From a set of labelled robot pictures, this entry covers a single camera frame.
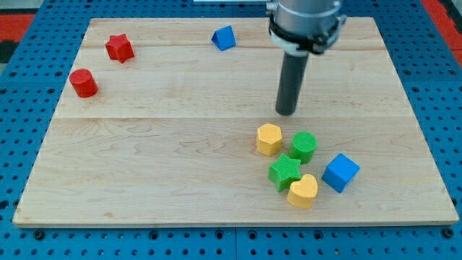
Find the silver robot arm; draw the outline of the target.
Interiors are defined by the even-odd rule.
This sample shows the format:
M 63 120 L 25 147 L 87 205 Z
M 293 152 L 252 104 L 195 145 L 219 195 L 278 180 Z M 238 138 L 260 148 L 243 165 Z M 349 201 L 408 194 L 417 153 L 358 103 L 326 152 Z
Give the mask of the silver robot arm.
M 346 22 L 341 5 L 341 0 L 267 1 L 271 40 L 291 56 L 321 55 L 339 39 Z

